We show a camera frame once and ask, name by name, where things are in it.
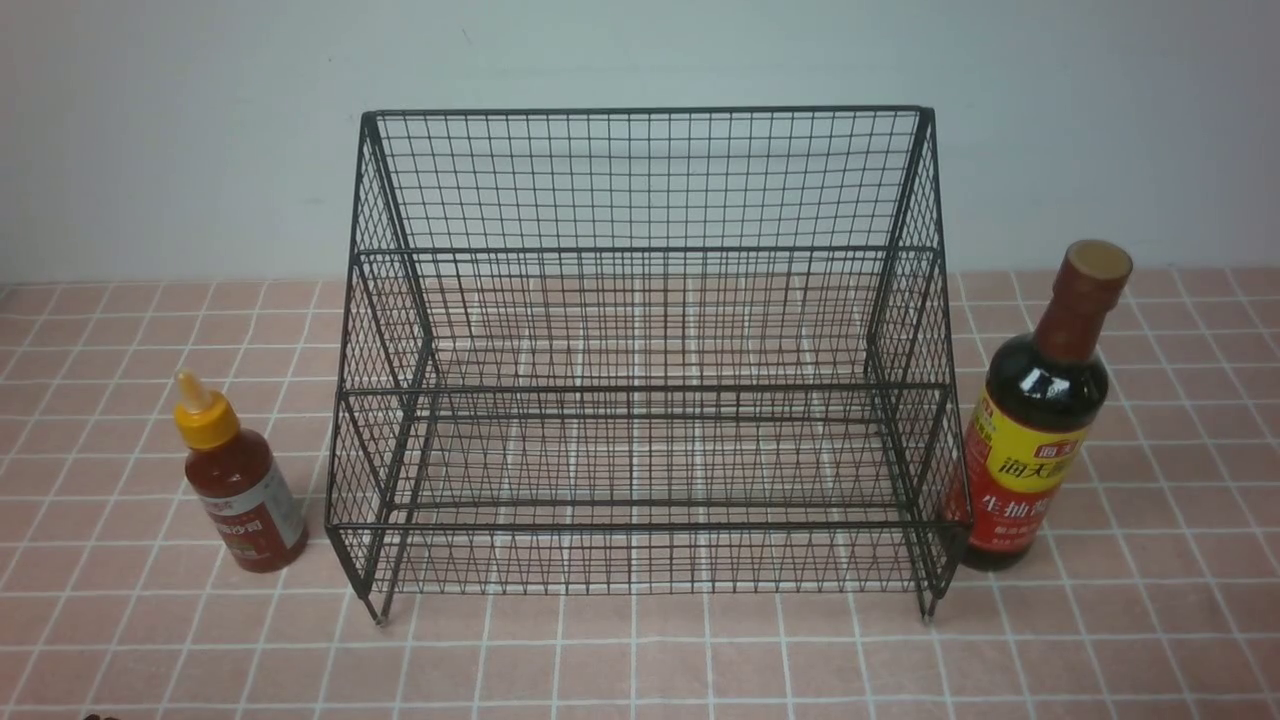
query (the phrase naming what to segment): wire mesh shelf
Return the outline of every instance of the wire mesh shelf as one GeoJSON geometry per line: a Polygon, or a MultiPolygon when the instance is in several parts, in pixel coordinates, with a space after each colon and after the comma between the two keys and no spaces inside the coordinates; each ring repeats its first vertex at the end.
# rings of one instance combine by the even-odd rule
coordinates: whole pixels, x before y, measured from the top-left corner
{"type": "Polygon", "coordinates": [[[968,528],[933,113],[361,120],[325,527],[398,592],[909,591],[968,528]]]}

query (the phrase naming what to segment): white wall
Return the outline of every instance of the white wall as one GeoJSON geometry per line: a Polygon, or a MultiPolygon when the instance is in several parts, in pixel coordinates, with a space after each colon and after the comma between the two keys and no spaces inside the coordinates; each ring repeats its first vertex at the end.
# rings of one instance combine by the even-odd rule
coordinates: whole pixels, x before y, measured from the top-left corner
{"type": "Polygon", "coordinates": [[[1274,0],[9,0],[0,281],[337,274],[358,114],[397,106],[933,105],[954,268],[1082,236],[1275,263],[1277,27],[1274,0]]]}

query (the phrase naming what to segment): tiled countertop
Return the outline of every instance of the tiled countertop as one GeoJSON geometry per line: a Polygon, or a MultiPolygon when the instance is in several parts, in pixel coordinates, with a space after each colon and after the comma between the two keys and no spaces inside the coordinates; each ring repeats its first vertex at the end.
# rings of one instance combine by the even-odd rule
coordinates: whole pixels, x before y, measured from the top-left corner
{"type": "MultiPolygon", "coordinates": [[[[963,402],[1048,273],[952,278],[963,402]]],[[[1280,269],[1140,272],[1115,379],[1032,555],[901,594],[353,601],[320,528],[342,286],[0,295],[0,707],[10,720],[1271,717],[1280,269]],[[182,480],[168,379],[225,383],[306,502],[236,569],[182,480]]]]}

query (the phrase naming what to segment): bottle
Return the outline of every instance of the bottle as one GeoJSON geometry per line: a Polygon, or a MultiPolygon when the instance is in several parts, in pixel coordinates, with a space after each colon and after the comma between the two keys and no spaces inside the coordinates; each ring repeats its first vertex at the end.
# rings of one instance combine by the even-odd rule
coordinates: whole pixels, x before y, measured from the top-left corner
{"type": "Polygon", "coordinates": [[[956,482],[943,506],[947,520],[973,521],[964,565],[1002,570],[1030,551],[1106,401],[1110,380],[1094,348],[1132,272],[1129,254],[1110,242],[1073,243],[1036,331],[992,356],[964,436],[972,505],[956,482]]]}
{"type": "Polygon", "coordinates": [[[227,397],[189,370],[174,379],[182,398],[173,419],[191,448],[187,480],[236,564],[271,573],[293,562],[307,544],[307,528],[266,439],[241,428],[227,397]]]}

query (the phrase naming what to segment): brown bottle cap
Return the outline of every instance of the brown bottle cap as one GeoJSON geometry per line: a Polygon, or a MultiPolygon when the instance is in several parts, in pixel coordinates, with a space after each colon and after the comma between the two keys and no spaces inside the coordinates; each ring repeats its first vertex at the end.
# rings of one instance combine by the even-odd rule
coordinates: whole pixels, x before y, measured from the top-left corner
{"type": "Polygon", "coordinates": [[[1133,273],[1133,258],[1105,240],[1078,240],[1066,249],[1053,299],[1082,313],[1107,313],[1133,273]]]}

